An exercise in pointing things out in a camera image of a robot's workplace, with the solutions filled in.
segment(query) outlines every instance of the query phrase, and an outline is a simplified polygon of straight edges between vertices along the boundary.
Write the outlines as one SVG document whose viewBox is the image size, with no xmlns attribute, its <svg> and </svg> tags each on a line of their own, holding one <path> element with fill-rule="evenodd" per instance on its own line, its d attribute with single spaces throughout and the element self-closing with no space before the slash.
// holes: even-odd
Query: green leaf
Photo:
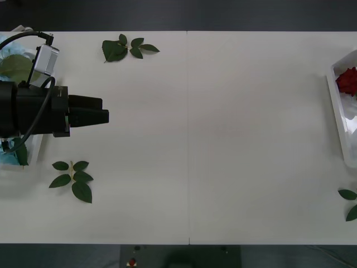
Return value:
<svg viewBox="0 0 357 268">
<path fill-rule="evenodd" d="M 147 51 L 160 52 L 159 49 L 149 44 L 141 45 L 140 48 Z"/>
<path fill-rule="evenodd" d="M 49 188 L 57 188 L 67 185 L 71 181 L 71 176 L 68 174 L 63 174 L 58 176 L 53 180 Z"/>
<path fill-rule="evenodd" d="M 347 200 L 356 200 L 357 194 L 351 190 L 339 190 L 340 196 Z"/>
<path fill-rule="evenodd" d="M 122 33 L 119 35 L 119 43 L 123 46 L 126 46 L 128 43 L 128 39 L 125 35 L 123 35 Z"/>
<path fill-rule="evenodd" d="M 139 47 L 144 42 L 144 38 L 135 38 L 133 39 L 131 45 L 132 47 Z"/>
<path fill-rule="evenodd" d="M 109 40 L 103 41 L 102 49 L 108 62 L 116 61 L 117 56 L 125 51 L 125 47 L 120 45 L 118 41 Z"/>
<path fill-rule="evenodd" d="M 66 162 L 63 161 L 58 161 L 52 164 L 52 166 L 56 169 L 56 170 L 67 170 L 69 169 L 69 165 Z"/>
<path fill-rule="evenodd" d="M 74 171 L 80 171 L 80 170 L 85 170 L 86 167 L 88 166 L 88 162 L 86 161 L 79 161 L 76 164 L 74 164 L 73 169 Z"/>
<path fill-rule="evenodd" d="M 346 217 L 346 221 L 350 222 L 353 221 L 354 219 L 357 219 L 357 205 L 355 205 L 353 208 L 351 208 L 350 212 L 348 213 Z"/>
<path fill-rule="evenodd" d="M 128 49 L 124 48 L 123 52 L 121 54 L 112 54 L 109 57 L 108 62 L 120 61 L 120 60 L 124 59 L 127 54 L 128 54 Z"/>
<path fill-rule="evenodd" d="M 20 142 L 21 138 L 14 138 L 13 141 L 14 141 L 14 146 L 17 146 Z M 28 166 L 28 162 L 27 162 L 27 148 L 26 148 L 26 145 L 23 144 L 21 145 L 15 152 L 16 154 L 16 158 L 17 158 L 17 161 L 18 163 L 21 165 L 21 166 Z"/>
<path fill-rule="evenodd" d="M 32 61 L 22 55 L 11 55 L 0 63 L 0 75 L 8 77 L 11 81 L 20 83 L 27 81 L 32 68 Z M 32 81 L 37 80 L 40 73 L 34 72 Z"/>
<path fill-rule="evenodd" d="M 82 183 L 81 181 L 77 181 L 72 184 L 72 192 L 79 200 L 82 200 L 87 203 L 91 203 L 91 190 L 88 185 Z"/>
<path fill-rule="evenodd" d="M 87 174 L 86 172 L 84 171 L 77 171 L 74 175 L 73 175 L 73 179 L 75 181 L 80 181 L 82 183 L 87 183 L 91 180 L 93 180 L 93 178 Z"/>
<path fill-rule="evenodd" d="M 140 49 L 138 47 L 133 47 L 132 49 L 130 49 L 130 53 L 138 59 L 142 59 L 143 58 L 143 54 L 141 54 Z"/>
</svg>

